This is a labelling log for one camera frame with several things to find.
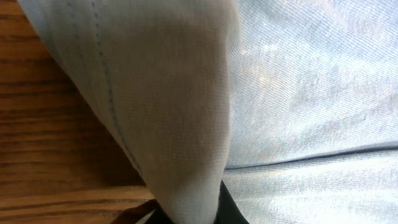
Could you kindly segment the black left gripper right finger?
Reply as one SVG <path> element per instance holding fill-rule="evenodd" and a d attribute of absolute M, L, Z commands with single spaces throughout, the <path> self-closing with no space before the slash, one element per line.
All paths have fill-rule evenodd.
<path fill-rule="evenodd" d="M 214 224 L 249 224 L 239 211 L 224 182 L 220 185 L 219 205 Z"/>

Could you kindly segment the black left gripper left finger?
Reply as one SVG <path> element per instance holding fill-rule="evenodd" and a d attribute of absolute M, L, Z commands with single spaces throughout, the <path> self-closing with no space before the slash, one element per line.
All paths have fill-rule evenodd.
<path fill-rule="evenodd" d="M 159 203 L 149 200 L 137 207 L 123 211 L 111 224 L 173 224 Z"/>

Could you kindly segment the light blue printed t-shirt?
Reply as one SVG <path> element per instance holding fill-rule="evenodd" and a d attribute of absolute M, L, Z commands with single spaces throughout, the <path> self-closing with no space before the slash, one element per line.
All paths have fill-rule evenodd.
<path fill-rule="evenodd" d="M 396 1 L 21 1 L 173 223 L 397 222 Z"/>

